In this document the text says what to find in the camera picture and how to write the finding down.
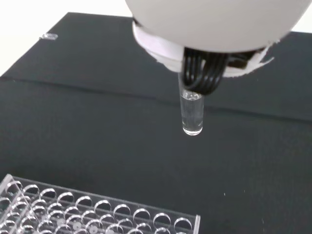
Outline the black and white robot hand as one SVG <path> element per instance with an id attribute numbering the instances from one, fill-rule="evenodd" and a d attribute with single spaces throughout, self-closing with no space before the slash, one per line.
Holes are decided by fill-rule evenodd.
<path id="1" fill-rule="evenodd" d="M 302 18 L 309 0 L 129 0 L 136 42 L 186 90 L 211 94 L 223 78 L 267 64 L 271 46 Z"/>

